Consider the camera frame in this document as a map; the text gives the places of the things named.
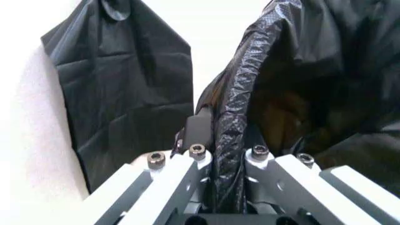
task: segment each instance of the black plastic bag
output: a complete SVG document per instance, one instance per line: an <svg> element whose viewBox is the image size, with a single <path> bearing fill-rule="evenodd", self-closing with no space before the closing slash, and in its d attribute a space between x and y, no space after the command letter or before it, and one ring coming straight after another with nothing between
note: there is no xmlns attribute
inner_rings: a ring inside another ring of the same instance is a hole
<svg viewBox="0 0 400 225"><path fill-rule="evenodd" d="M246 213L250 123L276 156L348 164L400 195L399 12L396 0L267 5L197 105L214 112L212 212Z"/></svg>
<svg viewBox="0 0 400 225"><path fill-rule="evenodd" d="M193 114L190 46L140 0L84 0L42 37L90 192Z"/></svg>

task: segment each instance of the white wall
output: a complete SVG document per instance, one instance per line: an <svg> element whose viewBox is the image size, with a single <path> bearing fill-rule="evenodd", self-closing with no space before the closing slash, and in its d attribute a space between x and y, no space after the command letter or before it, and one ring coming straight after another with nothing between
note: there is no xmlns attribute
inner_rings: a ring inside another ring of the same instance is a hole
<svg viewBox="0 0 400 225"><path fill-rule="evenodd" d="M0 185L0 216L13 223L32 223L46 214L53 218L87 195L70 148L58 79L39 40L78 2L2 3L0 30L6 32L0 36L0 175L6 182ZM145 2L191 45L196 104L268 0Z"/></svg>

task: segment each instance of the hex socket screw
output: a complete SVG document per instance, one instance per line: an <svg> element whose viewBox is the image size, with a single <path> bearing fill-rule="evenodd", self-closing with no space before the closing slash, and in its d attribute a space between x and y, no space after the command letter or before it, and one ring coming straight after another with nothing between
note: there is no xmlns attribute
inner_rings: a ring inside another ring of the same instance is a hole
<svg viewBox="0 0 400 225"><path fill-rule="evenodd" d="M202 144L192 144L189 148L189 156L196 161L203 160L206 157L206 147Z"/></svg>
<svg viewBox="0 0 400 225"><path fill-rule="evenodd" d="M165 155L158 151L147 155L147 165L152 170L158 170L165 166Z"/></svg>
<svg viewBox="0 0 400 225"><path fill-rule="evenodd" d="M266 160L268 158L269 150L262 145L254 145L252 148L252 157L256 160Z"/></svg>
<svg viewBox="0 0 400 225"><path fill-rule="evenodd" d="M312 168L312 165L314 164L314 157L312 157L307 153L298 153L296 155L296 158L300 160L300 162L302 162L308 168Z"/></svg>

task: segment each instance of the black garbage bag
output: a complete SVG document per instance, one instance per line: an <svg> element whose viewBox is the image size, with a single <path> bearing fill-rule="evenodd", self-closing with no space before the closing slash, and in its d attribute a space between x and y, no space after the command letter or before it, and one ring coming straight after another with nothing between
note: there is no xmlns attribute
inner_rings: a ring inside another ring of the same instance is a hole
<svg viewBox="0 0 400 225"><path fill-rule="evenodd" d="M400 195L399 12L396 0L266 6L197 105L213 111L212 212L246 213L248 124L275 156L346 164Z"/></svg>
<svg viewBox="0 0 400 225"><path fill-rule="evenodd" d="M190 46L140 0L84 0L42 37L93 192L193 115Z"/></svg>

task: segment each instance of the bolt head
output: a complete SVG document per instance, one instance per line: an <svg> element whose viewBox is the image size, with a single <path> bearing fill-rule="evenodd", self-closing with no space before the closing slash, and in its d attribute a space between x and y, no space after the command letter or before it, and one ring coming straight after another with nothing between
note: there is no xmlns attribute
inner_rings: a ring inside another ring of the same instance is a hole
<svg viewBox="0 0 400 225"><path fill-rule="evenodd" d="M252 148L252 157L256 160L265 160L267 159L269 154L269 150L262 145L255 145Z"/></svg>
<svg viewBox="0 0 400 225"><path fill-rule="evenodd" d="M152 170L158 170L165 166L164 153L157 151L147 155L147 165Z"/></svg>
<svg viewBox="0 0 400 225"><path fill-rule="evenodd" d="M206 157L206 147L202 144L192 144L189 148L189 156L196 161L200 161Z"/></svg>
<svg viewBox="0 0 400 225"><path fill-rule="evenodd" d="M299 153L296 155L296 158L309 168L314 164L314 157L307 153Z"/></svg>

